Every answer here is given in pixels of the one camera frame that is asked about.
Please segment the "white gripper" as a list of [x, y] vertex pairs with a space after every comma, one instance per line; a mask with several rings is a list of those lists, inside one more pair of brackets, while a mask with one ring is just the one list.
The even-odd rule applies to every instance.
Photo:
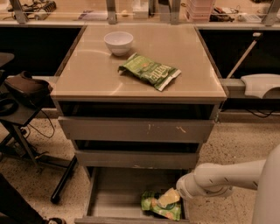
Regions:
[[160, 207], [166, 207], [172, 203], [178, 202], [180, 196], [184, 200], [190, 200], [194, 197], [195, 193], [195, 181], [192, 173], [188, 173], [179, 178], [176, 184], [176, 189], [170, 188], [163, 195], [161, 195], [157, 204]]

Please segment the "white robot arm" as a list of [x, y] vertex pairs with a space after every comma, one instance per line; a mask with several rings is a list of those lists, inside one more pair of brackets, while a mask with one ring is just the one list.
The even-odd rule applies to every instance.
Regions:
[[200, 164], [180, 177], [176, 188], [168, 190], [157, 203], [165, 207], [196, 196], [227, 197], [234, 186], [256, 190], [252, 224], [280, 224], [280, 146], [263, 160]]

